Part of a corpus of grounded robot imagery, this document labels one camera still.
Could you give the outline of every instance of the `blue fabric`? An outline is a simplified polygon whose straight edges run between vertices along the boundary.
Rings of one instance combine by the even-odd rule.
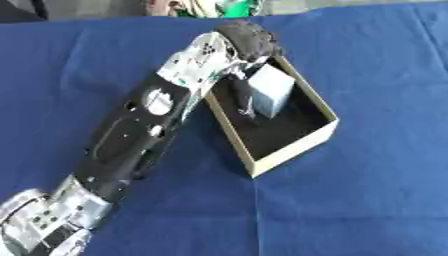
[[[447,255],[448,4],[254,20],[340,116],[334,137],[253,181],[204,104],[86,255]],[[120,97],[220,22],[0,26],[0,200],[54,189]]]

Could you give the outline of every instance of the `table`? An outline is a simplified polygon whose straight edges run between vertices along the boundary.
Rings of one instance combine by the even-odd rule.
[[[340,116],[251,180],[205,104],[86,255],[448,254],[448,4],[254,18]],[[51,191],[150,70],[222,20],[0,26],[0,201]]]

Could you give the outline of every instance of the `black foam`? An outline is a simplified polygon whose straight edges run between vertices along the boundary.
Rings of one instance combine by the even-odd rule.
[[[298,86],[294,86],[286,106],[276,117],[269,120],[258,114],[253,122],[238,113],[236,98],[230,83],[230,80],[224,79],[213,88],[212,92],[255,160],[329,123],[324,114]]]

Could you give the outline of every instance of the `white cube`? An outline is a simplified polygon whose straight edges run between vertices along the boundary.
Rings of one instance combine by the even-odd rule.
[[[251,78],[253,105],[256,111],[268,118],[275,117],[288,101],[294,78],[265,64]]]

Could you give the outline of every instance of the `open box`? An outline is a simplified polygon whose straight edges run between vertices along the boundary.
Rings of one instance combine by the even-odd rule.
[[[259,125],[238,113],[229,83],[223,80],[207,95],[207,102],[225,134],[254,178],[311,149],[333,134],[339,119],[308,82],[284,58],[269,62],[295,78],[285,108]]]

